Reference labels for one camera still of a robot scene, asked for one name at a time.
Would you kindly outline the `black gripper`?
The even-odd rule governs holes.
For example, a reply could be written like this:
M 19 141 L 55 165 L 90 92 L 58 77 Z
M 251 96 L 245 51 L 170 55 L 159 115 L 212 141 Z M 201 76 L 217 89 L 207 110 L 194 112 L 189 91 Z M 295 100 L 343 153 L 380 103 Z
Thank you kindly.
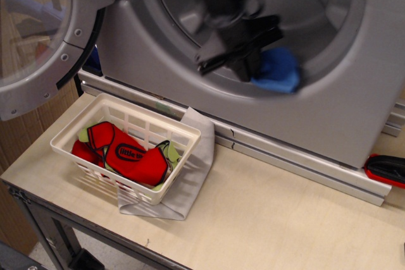
M 284 36 L 279 23 L 278 15 L 269 15 L 215 30 L 195 55 L 198 72 L 205 76 L 226 67 L 241 82 L 250 82 L 261 68 L 261 50 Z

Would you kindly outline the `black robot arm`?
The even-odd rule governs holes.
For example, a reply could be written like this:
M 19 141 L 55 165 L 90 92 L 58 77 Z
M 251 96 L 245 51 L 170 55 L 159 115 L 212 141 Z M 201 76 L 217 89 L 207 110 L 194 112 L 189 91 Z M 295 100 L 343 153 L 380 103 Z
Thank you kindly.
M 249 82 L 260 69 L 262 48 L 283 37 L 279 16 L 260 15 L 264 0 L 202 1 L 203 22 L 213 32 L 195 56 L 198 72 L 204 76 L 226 67 Z

